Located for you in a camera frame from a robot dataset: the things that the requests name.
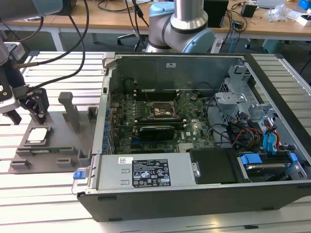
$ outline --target floor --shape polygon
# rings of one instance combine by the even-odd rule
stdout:
[[[18,32],[20,38],[29,36],[29,32]],[[134,45],[137,42],[135,37],[128,38],[122,41],[123,45],[117,45],[117,36],[120,34],[98,34],[97,38],[99,43],[94,44],[92,42],[91,34],[87,34],[84,40],[85,47],[87,51],[133,51]],[[69,49],[72,46],[73,41],[78,40],[77,34],[74,33],[62,33],[64,48]],[[234,52],[236,53],[264,53],[262,49],[263,40],[252,40],[250,49],[244,47],[247,41],[241,39]],[[45,51],[55,51],[55,46],[53,40],[49,33],[39,33],[31,41],[27,42],[26,45],[31,50],[45,50]],[[221,49],[221,52],[229,52],[230,45],[224,45]],[[286,60],[298,71],[300,72],[304,64],[311,59],[311,43],[307,44],[304,41],[301,42],[292,42],[284,44],[282,49],[279,51]],[[302,73],[303,78],[307,82],[311,82],[311,63],[304,69]]]

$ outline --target power supply label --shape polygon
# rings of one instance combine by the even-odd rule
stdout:
[[[133,187],[171,186],[171,177],[167,159],[133,160]]]

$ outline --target table leg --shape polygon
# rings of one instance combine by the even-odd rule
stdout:
[[[98,40],[97,40],[97,35],[96,35],[96,33],[92,33],[92,38],[93,38],[93,43],[94,43],[94,44],[97,44],[97,43],[98,43]]]
[[[223,41],[224,41],[224,38],[222,36],[216,36],[210,52],[211,53],[219,53],[220,48],[222,47]]]
[[[61,40],[61,35],[60,35],[59,29],[58,28],[52,28],[50,33],[52,35],[52,38],[53,38],[56,50],[60,51],[60,52],[65,51],[64,48],[63,48],[63,44],[62,44],[62,40]]]

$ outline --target desk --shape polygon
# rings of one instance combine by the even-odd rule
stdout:
[[[228,9],[231,6],[242,0],[231,0]],[[296,10],[298,0],[287,2],[288,7]],[[88,1],[90,10],[90,25],[89,33],[93,34],[93,39],[96,40],[95,33],[133,33],[132,26],[129,21],[128,14],[115,14],[100,10],[92,1]],[[149,21],[149,8],[150,4],[144,4],[141,9],[144,13],[146,21]],[[125,3],[120,1],[112,1],[108,3],[110,9],[125,8]],[[263,18],[266,12],[264,9],[258,9],[252,18],[248,18],[248,27],[241,34],[241,38],[252,39],[274,39],[274,40],[310,40],[311,27],[303,27],[295,21],[288,20],[288,22],[268,22]],[[75,9],[72,12],[72,17],[75,20],[79,29],[83,32],[86,21],[85,7],[82,0],[78,0]],[[243,21],[237,14],[233,13],[233,18]],[[39,20],[36,21],[16,21],[8,23],[10,28],[14,31],[35,31],[39,25]],[[138,18],[138,26],[141,34],[148,34],[148,28],[143,21]],[[0,30],[6,30],[4,25],[0,25]],[[64,51],[61,43],[61,32],[75,32],[69,18],[67,16],[48,16],[46,17],[44,32],[50,32],[54,40],[57,51]],[[221,42],[229,31],[229,20],[225,17],[223,26],[221,28],[213,28],[215,32],[215,42],[212,47],[212,52],[219,52],[219,42]]]
[[[228,9],[231,9],[231,6],[237,2],[243,2],[242,0],[231,0],[228,5]],[[300,11],[306,12],[302,8],[298,7],[298,0],[287,2],[287,7]],[[236,12],[241,12],[241,7],[235,9]],[[308,41],[311,38],[311,27],[303,27],[301,24],[296,21],[288,19],[287,22],[278,21],[278,22],[269,22],[266,18],[263,17],[264,13],[267,10],[257,9],[252,18],[247,19],[247,28],[241,33],[240,38],[249,38],[249,39],[271,39],[271,40],[302,40]],[[234,20],[239,20],[244,22],[244,19],[238,16],[236,13],[232,13]],[[223,26],[220,29],[213,29],[215,32],[215,41],[212,46],[212,52],[219,52],[219,45],[226,37],[226,34],[229,30],[229,19],[225,17]]]

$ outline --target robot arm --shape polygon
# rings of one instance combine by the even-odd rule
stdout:
[[[61,11],[62,7],[62,0],[1,0],[0,21],[46,16]],[[15,111],[19,106],[29,110],[36,120],[43,124],[49,107],[46,90],[39,88],[29,91],[21,72],[14,68],[14,60],[0,38],[0,113],[19,124],[21,118]]]
[[[207,28],[204,0],[175,0],[150,8],[149,44],[146,52],[207,52],[214,33]]]

